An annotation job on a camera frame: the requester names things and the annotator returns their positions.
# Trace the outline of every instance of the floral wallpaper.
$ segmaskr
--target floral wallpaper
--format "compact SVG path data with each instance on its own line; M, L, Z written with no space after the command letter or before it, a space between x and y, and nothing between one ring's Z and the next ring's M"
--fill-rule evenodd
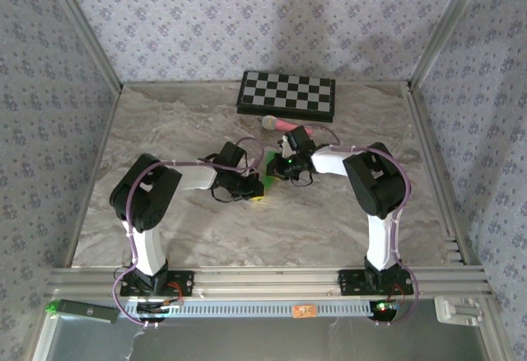
M448 0L77 0L122 82L409 79Z
M62 265L113 94L57 0L0 6L0 359Z
M456 209L527 360L527 0L473 0L422 94Z

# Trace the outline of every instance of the orange label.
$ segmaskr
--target orange label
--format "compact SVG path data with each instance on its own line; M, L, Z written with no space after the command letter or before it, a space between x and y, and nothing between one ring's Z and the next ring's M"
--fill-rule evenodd
M293 306L293 318L316 317L316 305Z

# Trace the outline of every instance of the checkered board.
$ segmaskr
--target checkered board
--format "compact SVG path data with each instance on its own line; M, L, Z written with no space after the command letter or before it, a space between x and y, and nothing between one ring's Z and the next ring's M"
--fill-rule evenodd
M236 106L239 114L333 122L335 80L246 71Z

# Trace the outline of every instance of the pink microphone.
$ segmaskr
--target pink microphone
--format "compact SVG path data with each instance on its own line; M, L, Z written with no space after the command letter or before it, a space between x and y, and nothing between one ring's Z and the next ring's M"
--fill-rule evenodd
M276 116L266 115L262 119L262 126L267 130L281 130L283 132L290 132L294 128L301 126L300 124L290 124L285 120L280 120ZM311 136L313 134L313 129L305 128L305 131Z

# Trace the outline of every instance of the marble surface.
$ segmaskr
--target marble surface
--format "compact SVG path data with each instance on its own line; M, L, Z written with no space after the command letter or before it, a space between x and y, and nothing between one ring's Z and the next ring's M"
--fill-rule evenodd
M264 130L260 117L236 113L238 89L238 82L124 88L74 265L130 261L124 229L108 198L141 153L195 159L247 135L277 150L280 132ZM343 145L382 141L408 171L413 194L400 227L403 259L411 265L444 264L444 232L403 98L396 88L358 84L337 85L336 97L330 126ZM315 141L332 139L317 131ZM257 157L255 143L243 147ZM333 175L316 176L306 188L277 181L259 202L222 204L205 190L176 191L159 227L171 265L362 265L368 243L366 215L348 179Z

